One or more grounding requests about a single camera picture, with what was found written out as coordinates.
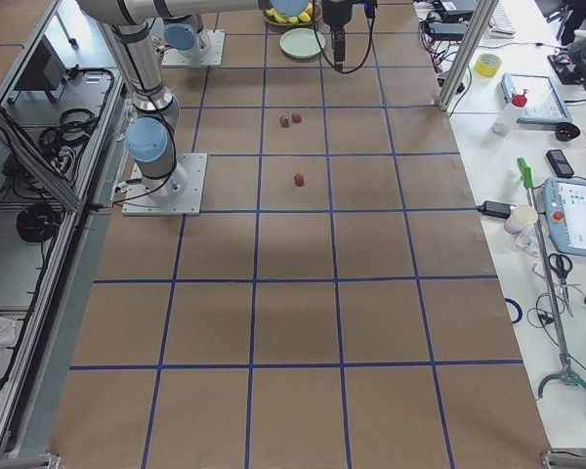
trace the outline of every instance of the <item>reacher grabber tool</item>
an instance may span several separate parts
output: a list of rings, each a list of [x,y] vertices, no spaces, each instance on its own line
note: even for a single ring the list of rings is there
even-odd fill
[[[538,211],[536,203],[536,195],[534,193],[534,184],[531,179],[531,168],[523,158],[517,160],[519,169],[521,171],[521,178],[523,179],[523,187],[527,192],[527,202],[531,207]],[[568,352],[568,345],[566,344],[565,330],[563,328],[563,321],[560,316],[560,308],[558,307],[558,300],[556,296],[556,286],[551,275],[551,264],[549,263],[549,256],[547,255],[547,246],[545,244],[545,235],[540,224],[540,217],[534,223],[534,230],[536,231],[536,238],[538,240],[538,250],[540,251],[540,258],[543,264],[543,271],[545,273],[545,283],[547,284],[547,294],[549,295],[549,303],[551,305],[552,317],[554,320],[554,327],[556,328],[556,337],[558,339],[558,346],[560,347],[560,362],[563,369],[558,373],[552,373],[545,376],[538,385],[538,399],[542,399],[545,385],[550,381],[559,380],[565,386],[580,386],[586,391],[586,382],[571,369],[570,353]]]

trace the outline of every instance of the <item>yellow tape roll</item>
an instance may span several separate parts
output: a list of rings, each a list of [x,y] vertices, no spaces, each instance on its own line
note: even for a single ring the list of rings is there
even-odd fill
[[[490,78],[497,73],[500,66],[501,59],[499,57],[494,54],[481,54],[478,57],[478,61],[476,62],[476,66],[473,67],[473,70],[475,70],[478,75]]]

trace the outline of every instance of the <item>white cup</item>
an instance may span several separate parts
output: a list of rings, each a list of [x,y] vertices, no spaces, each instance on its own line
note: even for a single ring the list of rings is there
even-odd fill
[[[538,220],[538,213],[529,205],[517,205],[504,223],[504,230],[511,235],[522,232]]]

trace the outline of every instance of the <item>white table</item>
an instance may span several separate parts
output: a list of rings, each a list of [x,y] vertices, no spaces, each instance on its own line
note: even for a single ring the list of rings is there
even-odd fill
[[[481,42],[483,45],[494,46],[507,42],[556,44],[552,29],[544,22],[533,2],[504,0],[504,7],[517,29],[516,38],[506,41],[484,36]],[[499,86],[502,73],[509,71],[555,76],[547,62],[547,55],[552,54],[553,49],[533,45],[512,45],[494,51],[478,49],[472,64],[480,52],[498,55],[502,59],[502,66],[492,78],[472,73],[471,90],[451,117],[476,202],[490,199],[526,203],[517,158],[525,158],[532,168],[534,184],[539,185],[546,178],[554,176],[545,159],[548,149],[562,149],[575,174],[586,177],[586,104],[569,106],[573,122],[583,131],[581,137],[569,143],[558,142],[553,130],[532,130],[525,126],[520,126],[507,137],[498,137],[490,132],[490,126],[505,105]],[[586,98],[579,86],[561,85],[560,89],[566,100]],[[539,257],[530,257],[519,250],[514,244],[514,238],[503,230],[501,221],[482,217],[481,222],[505,296],[518,301],[524,310],[529,309],[537,296],[546,291],[544,280],[532,272],[533,265],[540,264]],[[571,257],[574,269],[569,276],[569,283],[580,283],[580,288],[586,293],[586,257]],[[583,305],[581,295],[573,290],[570,290],[570,298],[575,317],[572,319],[563,314],[566,339],[570,352],[586,365],[586,306]],[[545,300],[541,305],[548,308],[549,303]],[[555,338],[553,325],[549,327]],[[515,325],[515,331],[536,397],[541,379],[562,369],[558,349],[542,330],[530,326],[525,319]],[[573,363],[572,368],[586,380],[586,372],[579,365]],[[559,381],[551,382],[546,386],[538,408],[553,448],[586,448],[586,394],[583,390],[564,386]]]

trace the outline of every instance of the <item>green handle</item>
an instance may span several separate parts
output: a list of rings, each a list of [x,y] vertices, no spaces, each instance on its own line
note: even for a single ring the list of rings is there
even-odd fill
[[[523,180],[523,187],[526,189],[533,189],[534,183],[531,180],[531,168],[527,166],[525,158],[518,158],[519,170],[521,171],[521,179]]]

